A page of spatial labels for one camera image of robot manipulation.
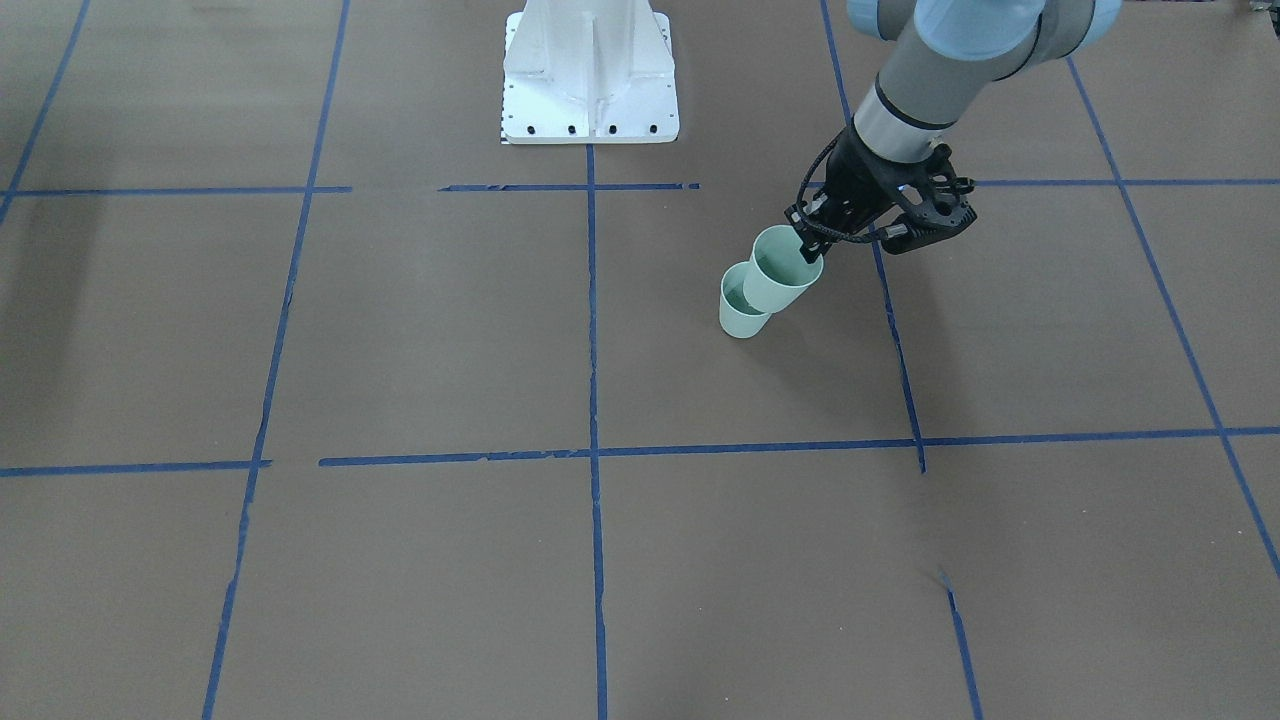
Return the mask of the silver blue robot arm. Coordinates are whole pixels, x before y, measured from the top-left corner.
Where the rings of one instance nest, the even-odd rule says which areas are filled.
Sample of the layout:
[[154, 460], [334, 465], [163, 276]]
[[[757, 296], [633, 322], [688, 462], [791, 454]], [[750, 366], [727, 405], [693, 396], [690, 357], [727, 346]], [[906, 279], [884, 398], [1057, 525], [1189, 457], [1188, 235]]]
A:
[[824, 179], [786, 210], [806, 263], [836, 243], [900, 255], [961, 234], [974, 182], [945, 135], [988, 85], [1102, 38], [1119, 1], [850, 1], [852, 26], [891, 42], [845, 127], [812, 164]]

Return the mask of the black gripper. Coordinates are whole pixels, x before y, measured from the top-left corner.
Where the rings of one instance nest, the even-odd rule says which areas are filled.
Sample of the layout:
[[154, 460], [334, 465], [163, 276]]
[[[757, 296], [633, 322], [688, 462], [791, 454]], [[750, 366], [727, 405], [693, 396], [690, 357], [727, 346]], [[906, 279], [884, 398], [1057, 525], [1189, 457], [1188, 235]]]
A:
[[854, 128], [841, 129], [827, 143], [805, 174], [809, 182], [824, 167], [820, 187], [805, 201], [805, 211], [786, 209], [805, 263], [817, 264], [836, 243], [881, 245], [881, 231], [900, 215], [881, 183], [883, 161], [895, 160], [872, 151]]

